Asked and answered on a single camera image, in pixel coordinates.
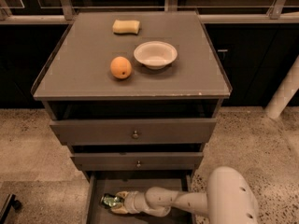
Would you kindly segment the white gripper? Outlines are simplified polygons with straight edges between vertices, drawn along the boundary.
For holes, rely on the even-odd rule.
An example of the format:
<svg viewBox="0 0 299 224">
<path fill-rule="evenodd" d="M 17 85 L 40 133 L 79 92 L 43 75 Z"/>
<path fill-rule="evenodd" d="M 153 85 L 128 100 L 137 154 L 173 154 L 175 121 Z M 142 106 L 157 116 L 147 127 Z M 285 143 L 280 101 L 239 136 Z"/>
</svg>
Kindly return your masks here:
<svg viewBox="0 0 299 224">
<path fill-rule="evenodd" d="M 115 194 L 117 197 L 124 199 L 124 204 L 120 203 L 110 208 L 114 214 L 127 215 L 138 214 L 147 207 L 143 192 L 139 191 L 120 191 Z"/>
</svg>

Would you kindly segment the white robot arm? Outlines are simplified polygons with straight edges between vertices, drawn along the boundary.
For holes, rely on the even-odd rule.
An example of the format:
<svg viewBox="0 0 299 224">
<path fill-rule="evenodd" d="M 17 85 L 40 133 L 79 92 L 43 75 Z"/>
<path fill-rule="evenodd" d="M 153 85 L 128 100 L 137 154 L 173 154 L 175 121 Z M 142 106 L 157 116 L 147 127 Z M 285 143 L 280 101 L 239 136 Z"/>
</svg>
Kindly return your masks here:
<svg viewBox="0 0 299 224">
<path fill-rule="evenodd" d="M 242 174 L 226 166 L 211 173 L 206 193 L 151 187 L 145 192 L 121 191 L 110 205 L 116 214 L 154 217 L 165 217 L 172 207 L 208 217 L 210 224 L 258 224 L 258 202 L 249 184 Z"/>
</svg>

